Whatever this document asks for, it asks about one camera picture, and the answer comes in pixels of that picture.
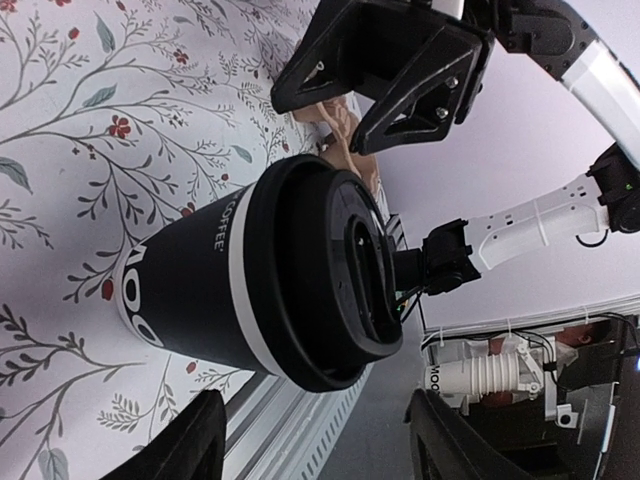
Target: wire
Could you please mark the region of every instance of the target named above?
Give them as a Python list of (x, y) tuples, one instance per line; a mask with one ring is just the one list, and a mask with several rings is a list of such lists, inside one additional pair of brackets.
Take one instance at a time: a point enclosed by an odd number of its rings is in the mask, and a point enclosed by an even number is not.
[(422, 287), (415, 287), (412, 288), (411, 290), (409, 290), (408, 292), (405, 292), (404, 295), (402, 295), (399, 299), (396, 300), (396, 307), (399, 307), (400, 305), (402, 305), (404, 302), (406, 302), (407, 300), (409, 300), (411, 297), (413, 297), (414, 295), (417, 295), (418, 293), (421, 293)]
[(583, 247), (586, 247), (586, 248), (598, 248), (598, 247), (601, 247), (602, 245), (604, 245), (604, 242), (607, 241), (607, 238), (609, 238), (609, 230), (608, 229), (604, 231), (604, 237), (602, 238), (602, 240), (600, 240), (599, 242), (596, 242), (596, 243), (587, 243), (587, 242), (585, 242), (584, 240), (582, 240), (580, 238), (580, 235), (576, 235), (576, 240), (578, 240), (578, 243), (580, 245), (582, 245)]
[(418, 310), (420, 310), (420, 323), (422, 323), (422, 334), (427, 331), (427, 322), (424, 319), (424, 311), (422, 310), (422, 302), (418, 302)]
[(629, 329), (631, 336), (633, 337), (633, 343), (636, 344), (636, 348), (640, 349), (640, 343), (638, 342), (637, 326), (633, 324), (633, 322), (629, 319), (629, 317), (625, 317), (624, 315), (621, 315), (615, 312), (605, 312), (599, 316), (606, 318), (608, 320), (617, 320), (619, 322), (624, 322), (627, 325), (627, 328)]
[(416, 305), (420, 302), (421, 296), (422, 296), (422, 292), (418, 294), (418, 296), (415, 298), (415, 300), (409, 307), (409, 310), (407, 310), (407, 312), (404, 314), (404, 317), (402, 317), (402, 319), (400, 320), (401, 324), (404, 323), (407, 320), (407, 318), (409, 318), (409, 315), (411, 315), (411, 312), (413, 311), (413, 309), (416, 308)]

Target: leaf pattern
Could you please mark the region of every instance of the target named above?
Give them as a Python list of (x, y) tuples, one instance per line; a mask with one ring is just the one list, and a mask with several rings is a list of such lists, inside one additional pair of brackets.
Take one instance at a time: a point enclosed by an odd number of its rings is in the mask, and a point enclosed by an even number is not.
[(82, 102), (82, 106), (85, 108), (96, 107), (104, 102), (111, 100), (116, 94), (117, 85), (111, 87), (104, 87), (94, 93), (91, 97)]
[(113, 33), (111, 33), (111, 30), (109, 30), (109, 27), (107, 27), (107, 24), (104, 23), (104, 20), (100, 18), (100, 15), (96, 14), (96, 17), (98, 17), (96, 29), (102, 42), (102, 50), (104, 50), (105, 53), (111, 53), (116, 49), (116, 39)]
[(242, 158), (245, 162), (253, 163), (253, 157), (251, 156), (251, 153), (247, 149), (242, 148), (238, 145), (231, 145), (231, 148), (233, 148), (238, 154), (238, 156)]
[(0, 173), (7, 175), (16, 183), (16, 185), (20, 185), (29, 193), (33, 193), (31, 191), (31, 187), (29, 186), (27, 172), (25, 172), (24, 167), (15, 160), (6, 157), (0, 157)]
[[(318, 130), (277, 115), (269, 99), (317, 2), (9, 3), (15, 10), (0, 15), (11, 72), (0, 90), (0, 258), (11, 280), (0, 282), (2, 477), (59, 480), (87, 464), (99, 477), (197, 392), (228, 398), (251, 376), (127, 335), (116, 268), (141, 239), (274, 161), (317, 151)], [(111, 448), (114, 436), (124, 449)], [(68, 445), (87, 438), (95, 453), (78, 458)]]
[(193, 25), (193, 22), (191, 20), (189, 20), (187, 17), (181, 17), (180, 15), (176, 15), (175, 17), (173, 17), (173, 21), (176, 23), (188, 23), (190, 25)]
[(59, 448), (40, 452), (38, 465), (43, 480), (69, 480), (69, 463)]

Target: black clamp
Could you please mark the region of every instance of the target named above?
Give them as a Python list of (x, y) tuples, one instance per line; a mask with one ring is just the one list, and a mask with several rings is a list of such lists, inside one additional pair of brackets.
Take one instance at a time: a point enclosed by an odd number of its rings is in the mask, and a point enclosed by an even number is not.
[(322, 0), (271, 99), (279, 113), (354, 90), (376, 100), (351, 142), (361, 155), (438, 141), (467, 117), (493, 44), (429, 1)]
[(568, 4), (560, 0), (492, 0), (493, 28), (509, 53), (525, 53), (560, 80), (598, 38)]
[(423, 240), (422, 249), (395, 252), (393, 264), (399, 291), (423, 291), (427, 295), (448, 293), (481, 275), (469, 257), (464, 227), (468, 222), (455, 220), (433, 230)]
[(555, 372), (558, 370), (558, 362), (549, 362), (542, 365), (542, 370), (545, 372)]
[(587, 176), (598, 183), (600, 205), (609, 211), (612, 232), (640, 232), (640, 172), (617, 144), (594, 163)]

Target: black cable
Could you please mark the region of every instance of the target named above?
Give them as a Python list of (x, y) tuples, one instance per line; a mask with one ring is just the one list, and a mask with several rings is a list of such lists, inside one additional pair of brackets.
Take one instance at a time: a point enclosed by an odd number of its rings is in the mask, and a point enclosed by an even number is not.
[[(582, 317), (576, 317), (576, 318), (570, 318), (568, 320), (559, 320), (557, 322), (550, 322), (550, 323), (545, 323), (543, 325), (541, 325), (542, 327), (559, 327), (559, 326), (565, 326), (568, 323), (571, 322), (577, 322), (577, 321), (584, 321), (586, 317), (582, 316)], [(593, 317), (591, 317), (591, 323), (595, 323), (601, 320), (617, 320), (617, 321), (622, 321), (627, 323), (628, 325), (632, 326), (632, 336), (634, 337), (634, 342), (635, 342), (635, 337), (637, 337), (636, 334), (636, 327), (633, 326), (633, 323), (624, 315), (621, 315), (619, 313), (615, 313), (615, 312), (604, 312), (604, 313), (598, 313), (598, 314), (594, 314)], [(536, 325), (531, 325), (529, 327), (524, 327), (525, 329), (527, 328), (536, 328)], [(512, 329), (512, 332), (516, 332), (516, 331), (522, 331), (522, 328), (514, 328)], [(491, 338), (495, 338), (498, 337), (500, 335), (503, 335), (505, 333), (509, 333), (509, 330), (498, 330), (495, 332), (490, 332), (490, 333), (486, 333), (486, 334), (477, 334), (477, 335), (455, 335), (453, 337), (448, 338), (447, 340), (483, 340), (483, 339), (491, 339)], [(428, 347), (431, 343), (437, 341), (436, 338), (430, 338), (429, 340), (425, 339), (421, 345), (421, 349), (424, 350), (426, 347)]]
[(602, 240), (600, 240), (599, 242), (596, 242), (596, 243), (587, 243), (587, 242), (585, 242), (584, 240), (582, 240), (580, 238), (580, 235), (576, 235), (576, 240), (578, 240), (578, 243), (580, 245), (582, 245), (583, 247), (586, 247), (586, 248), (598, 248), (598, 247), (601, 247), (602, 245), (604, 245), (604, 242), (607, 241), (607, 238), (609, 238), (609, 230), (608, 229), (604, 231), (604, 237), (602, 238)]
[(406, 302), (407, 300), (409, 300), (411, 297), (413, 297), (414, 295), (417, 295), (418, 293), (421, 293), (422, 287), (415, 287), (412, 288), (411, 290), (409, 290), (408, 292), (405, 292), (404, 295), (402, 295), (399, 299), (396, 300), (396, 307), (399, 307), (400, 305), (402, 305), (404, 302)]
[(636, 344), (636, 348), (640, 349), (640, 343), (638, 342), (637, 327), (636, 325), (633, 324), (631, 320), (629, 320), (629, 317), (625, 317), (624, 315), (620, 313), (615, 313), (615, 312), (605, 312), (599, 316), (606, 318), (608, 320), (617, 320), (619, 322), (624, 322), (627, 325), (627, 328), (629, 329), (629, 331), (631, 332), (631, 337), (633, 337), (633, 343)]
[(415, 300), (409, 307), (409, 310), (407, 310), (407, 312), (404, 314), (404, 317), (402, 317), (402, 319), (400, 320), (400, 323), (404, 323), (407, 320), (407, 318), (409, 318), (409, 315), (411, 315), (411, 312), (413, 311), (413, 309), (416, 308), (416, 305), (420, 302), (421, 296), (422, 296), (422, 292), (419, 293), (418, 296), (415, 298)]
[(422, 323), (422, 334), (427, 331), (427, 321), (424, 319), (424, 311), (422, 310), (422, 302), (418, 302), (418, 310), (420, 310), (420, 323)]

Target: bolt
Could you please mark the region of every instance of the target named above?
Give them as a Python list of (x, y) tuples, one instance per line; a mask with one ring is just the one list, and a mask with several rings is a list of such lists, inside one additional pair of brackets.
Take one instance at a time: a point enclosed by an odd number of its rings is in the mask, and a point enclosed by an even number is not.
[(451, 77), (449, 79), (447, 79), (446, 82), (444, 82), (445, 85), (447, 87), (449, 87), (451, 90), (453, 90), (454, 88), (456, 88), (458, 85), (460, 85), (460, 81), (456, 78), (456, 77)]
[(436, 116), (440, 120), (444, 120), (449, 116), (449, 110), (447, 110), (446, 108), (438, 107), (436, 108)]

